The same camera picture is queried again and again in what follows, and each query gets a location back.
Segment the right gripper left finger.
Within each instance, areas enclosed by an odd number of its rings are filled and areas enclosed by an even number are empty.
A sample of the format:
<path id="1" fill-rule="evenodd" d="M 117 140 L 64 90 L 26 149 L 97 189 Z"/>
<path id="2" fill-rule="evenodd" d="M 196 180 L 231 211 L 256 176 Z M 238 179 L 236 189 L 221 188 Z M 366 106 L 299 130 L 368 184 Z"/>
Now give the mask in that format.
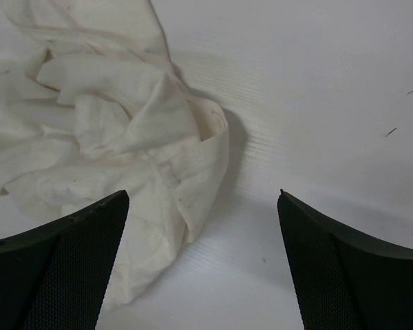
<path id="1" fill-rule="evenodd" d="M 0 329 L 94 329 L 125 228 L 121 190 L 0 240 Z"/>

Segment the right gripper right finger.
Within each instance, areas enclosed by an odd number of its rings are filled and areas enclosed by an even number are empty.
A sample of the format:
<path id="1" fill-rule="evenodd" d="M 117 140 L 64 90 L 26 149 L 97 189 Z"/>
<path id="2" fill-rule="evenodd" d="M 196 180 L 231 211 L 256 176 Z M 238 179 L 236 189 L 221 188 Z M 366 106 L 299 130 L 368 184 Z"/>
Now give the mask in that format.
<path id="1" fill-rule="evenodd" d="M 413 249 L 331 219 L 286 191 L 277 209 L 305 329 L 413 329 Z"/>

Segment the white t shirt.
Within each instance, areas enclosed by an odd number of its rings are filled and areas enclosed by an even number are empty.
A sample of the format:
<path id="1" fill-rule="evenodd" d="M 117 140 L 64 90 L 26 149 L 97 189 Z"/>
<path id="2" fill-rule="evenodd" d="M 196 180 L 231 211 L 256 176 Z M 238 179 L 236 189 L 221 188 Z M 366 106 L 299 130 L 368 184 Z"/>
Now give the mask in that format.
<path id="1" fill-rule="evenodd" d="M 48 222 L 130 198 L 103 305 L 137 298 L 197 239 L 229 162 L 220 106 L 176 76 L 148 1 L 2 1 L 0 195 Z"/>

